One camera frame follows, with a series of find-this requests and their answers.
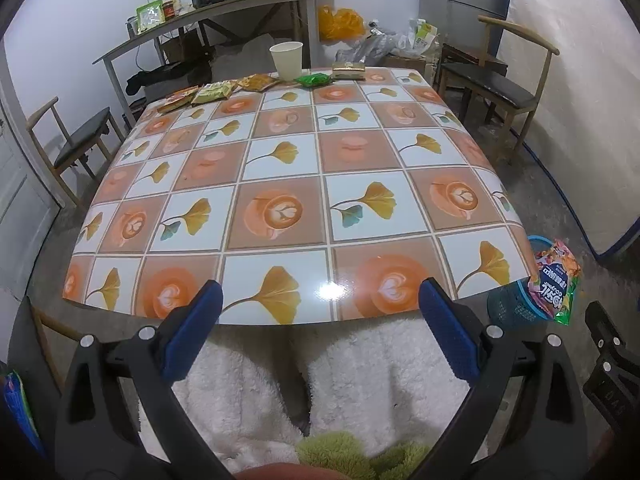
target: blue floor trim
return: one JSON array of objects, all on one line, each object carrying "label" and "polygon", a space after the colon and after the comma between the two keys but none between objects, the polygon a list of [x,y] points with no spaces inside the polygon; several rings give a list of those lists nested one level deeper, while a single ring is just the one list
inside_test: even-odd
[{"label": "blue floor trim", "polygon": [[[495,116],[498,117],[500,120],[502,120],[502,118],[498,114],[495,114]],[[514,130],[513,128],[510,128],[510,131],[513,134],[513,136],[516,137],[516,139],[520,136],[520,134],[516,132],[516,130]],[[556,188],[556,191],[559,193],[562,200],[564,200],[564,203],[569,208],[569,212],[574,217],[575,222],[578,224],[578,227],[582,232],[582,236],[584,237],[584,240],[587,242],[587,245],[589,246],[589,249],[591,250],[591,253],[593,254],[593,257],[596,259],[596,261],[600,262],[605,260],[606,258],[609,258],[610,256],[613,256],[625,245],[627,245],[631,240],[634,239],[634,237],[638,234],[638,231],[640,231],[640,218],[638,218],[634,222],[634,224],[626,231],[626,233],[624,233],[622,237],[616,243],[614,243],[609,249],[607,249],[603,253],[596,252],[596,250],[591,245],[591,242],[589,241],[589,237],[587,236],[586,231],[584,230],[584,228],[582,227],[582,224],[580,223],[580,219],[578,218],[578,215],[575,213],[574,208],[571,207],[571,203],[569,202],[569,199],[566,197],[564,192],[562,192],[560,185],[556,182],[556,180],[553,178],[553,175],[551,175],[549,170],[545,167],[545,165],[534,153],[534,151],[529,147],[529,145],[526,142],[523,142],[522,145],[524,146],[524,149],[529,152],[529,155],[532,156],[533,160],[535,160],[536,163],[540,166],[542,171],[545,172],[546,176],[554,185],[554,187]]]}]

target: green plush toy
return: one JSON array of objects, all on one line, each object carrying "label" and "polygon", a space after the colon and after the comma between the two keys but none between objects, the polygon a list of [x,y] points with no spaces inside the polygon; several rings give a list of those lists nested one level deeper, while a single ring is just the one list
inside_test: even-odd
[{"label": "green plush toy", "polygon": [[324,467],[351,480],[405,480],[430,448],[407,442],[367,458],[360,442],[347,431],[308,437],[296,446],[301,464]]}]

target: water bottle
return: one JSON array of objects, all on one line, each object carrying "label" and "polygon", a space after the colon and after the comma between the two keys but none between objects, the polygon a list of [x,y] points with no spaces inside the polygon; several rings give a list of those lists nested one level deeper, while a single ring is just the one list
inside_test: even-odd
[{"label": "water bottle", "polygon": [[181,0],[172,0],[174,2],[174,11],[176,14],[180,14],[182,12],[182,1]]}]

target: blue gripper pad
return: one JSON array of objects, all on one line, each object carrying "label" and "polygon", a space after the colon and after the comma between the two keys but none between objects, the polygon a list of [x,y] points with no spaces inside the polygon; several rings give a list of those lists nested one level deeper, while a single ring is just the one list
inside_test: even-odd
[{"label": "blue gripper pad", "polygon": [[164,350],[162,378],[169,384],[181,381],[198,356],[204,341],[222,313],[222,287],[209,280],[189,304],[189,314]]},{"label": "blue gripper pad", "polygon": [[424,280],[418,294],[418,306],[429,325],[453,374],[469,384],[480,376],[478,346],[449,307],[450,299],[431,279]]}]

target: white paper cup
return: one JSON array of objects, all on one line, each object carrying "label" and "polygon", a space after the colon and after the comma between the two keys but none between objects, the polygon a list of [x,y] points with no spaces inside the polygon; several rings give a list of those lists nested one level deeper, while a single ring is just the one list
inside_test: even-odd
[{"label": "white paper cup", "polygon": [[273,45],[269,51],[280,79],[293,81],[302,75],[302,43],[287,41]]}]

